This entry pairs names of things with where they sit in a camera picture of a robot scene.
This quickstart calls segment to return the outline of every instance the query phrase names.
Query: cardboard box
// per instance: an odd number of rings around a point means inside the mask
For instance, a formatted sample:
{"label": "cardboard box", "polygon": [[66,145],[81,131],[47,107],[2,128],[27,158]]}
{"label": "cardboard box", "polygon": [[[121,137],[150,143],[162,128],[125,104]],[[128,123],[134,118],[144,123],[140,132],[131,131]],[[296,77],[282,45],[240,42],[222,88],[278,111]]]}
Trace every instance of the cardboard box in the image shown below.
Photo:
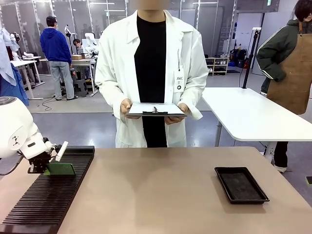
{"label": "cardboard box", "polygon": [[81,55],[72,55],[72,60],[81,60],[82,56]]}

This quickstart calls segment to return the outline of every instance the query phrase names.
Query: clipboard clip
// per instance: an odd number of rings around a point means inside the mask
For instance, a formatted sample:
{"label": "clipboard clip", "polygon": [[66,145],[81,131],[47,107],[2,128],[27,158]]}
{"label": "clipboard clip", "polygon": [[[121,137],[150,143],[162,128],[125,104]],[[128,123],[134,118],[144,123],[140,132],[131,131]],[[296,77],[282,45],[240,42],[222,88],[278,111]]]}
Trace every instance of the clipboard clip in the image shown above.
{"label": "clipboard clip", "polygon": [[167,116],[168,112],[158,112],[157,108],[154,107],[154,110],[151,112],[143,111],[143,115]]}

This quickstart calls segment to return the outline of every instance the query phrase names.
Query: badge lanyard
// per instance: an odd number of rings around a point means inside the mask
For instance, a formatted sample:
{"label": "badge lanyard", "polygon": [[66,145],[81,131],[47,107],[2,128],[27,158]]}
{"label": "badge lanyard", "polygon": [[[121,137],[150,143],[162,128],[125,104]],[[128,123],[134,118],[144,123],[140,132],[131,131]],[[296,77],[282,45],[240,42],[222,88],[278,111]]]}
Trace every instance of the badge lanyard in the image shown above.
{"label": "badge lanyard", "polygon": [[179,50],[177,51],[178,68],[175,70],[174,93],[184,92],[184,66],[180,66]]}

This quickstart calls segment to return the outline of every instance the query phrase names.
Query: blue hoodie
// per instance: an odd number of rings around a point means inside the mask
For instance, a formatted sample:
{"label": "blue hoodie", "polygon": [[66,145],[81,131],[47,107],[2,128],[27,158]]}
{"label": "blue hoodie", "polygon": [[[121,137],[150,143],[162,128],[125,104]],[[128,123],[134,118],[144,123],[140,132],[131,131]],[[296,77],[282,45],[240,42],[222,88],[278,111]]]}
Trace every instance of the blue hoodie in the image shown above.
{"label": "blue hoodie", "polygon": [[65,36],[54,28],[46,28],[40,35],[42,51],[49,61],[72,63]]}

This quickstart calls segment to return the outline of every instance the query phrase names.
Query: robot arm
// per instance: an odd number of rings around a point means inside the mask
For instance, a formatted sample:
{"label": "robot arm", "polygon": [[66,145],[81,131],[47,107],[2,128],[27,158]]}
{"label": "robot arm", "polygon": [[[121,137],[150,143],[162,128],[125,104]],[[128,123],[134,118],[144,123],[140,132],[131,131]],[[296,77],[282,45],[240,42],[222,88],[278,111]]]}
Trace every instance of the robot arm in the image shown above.
{"label": "robot arm", "polygon": [[88,46],[85,47],[85,50],[88,54],[98,55],[98,44],[94,37],[94,33],[86,33],[85,37],[87,38]]}
{"label": "robot arm", "polygon": [[42,137],[30,112],[18,98],[0,97],[0,113],[0,158],[21,151],[32,166],[28,172],[43,173],[52,152],[59,152],[61,147]]}
{"label": "robot arm", "polygon": [[68,36],[69,38],[72,36],[72,33],[69,31],[68,24],[65,26],[64,31],[65,35]]}

